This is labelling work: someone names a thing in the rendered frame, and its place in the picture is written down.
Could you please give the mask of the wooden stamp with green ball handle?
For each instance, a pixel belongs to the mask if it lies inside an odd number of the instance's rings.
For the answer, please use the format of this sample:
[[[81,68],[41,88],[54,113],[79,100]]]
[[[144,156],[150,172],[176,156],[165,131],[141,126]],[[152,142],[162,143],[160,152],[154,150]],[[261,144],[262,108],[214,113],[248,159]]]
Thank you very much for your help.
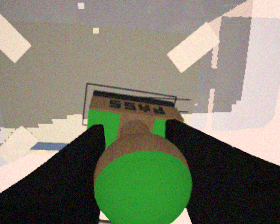
[[[187,206],[191,169],[165,139],[167,119],[184,123],[173,101],[93,91],[87,129],[103,124],[107,144],[93,196],[112,224],[172,224]]]

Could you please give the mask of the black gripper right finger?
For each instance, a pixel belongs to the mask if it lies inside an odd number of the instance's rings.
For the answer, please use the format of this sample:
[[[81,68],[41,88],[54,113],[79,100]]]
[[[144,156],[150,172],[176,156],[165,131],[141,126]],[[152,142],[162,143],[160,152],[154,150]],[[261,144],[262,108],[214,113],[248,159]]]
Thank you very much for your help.
[[[192,224],[280,224],[280,165],[176,119],[165,120],[165,139],[191,169]]]

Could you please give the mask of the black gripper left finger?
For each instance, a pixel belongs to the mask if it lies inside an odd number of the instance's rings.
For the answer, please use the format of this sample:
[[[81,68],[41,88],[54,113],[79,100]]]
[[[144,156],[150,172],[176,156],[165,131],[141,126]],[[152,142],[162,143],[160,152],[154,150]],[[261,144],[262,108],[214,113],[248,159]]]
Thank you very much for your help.
[[[0,224],[99,224],[93,173],[105,149],[104,125],[92,125],[0,192]]]

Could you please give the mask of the cream paper card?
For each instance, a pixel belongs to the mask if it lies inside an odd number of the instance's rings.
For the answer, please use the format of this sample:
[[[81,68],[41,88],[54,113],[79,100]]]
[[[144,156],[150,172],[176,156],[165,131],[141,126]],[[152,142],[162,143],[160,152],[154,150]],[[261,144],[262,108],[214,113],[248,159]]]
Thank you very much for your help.
[[[0,15],[0,156],[54,156],[87,131],[93,91],[173,101],[191,125],[203,55],[218,44],[205,23],[191,35]]]

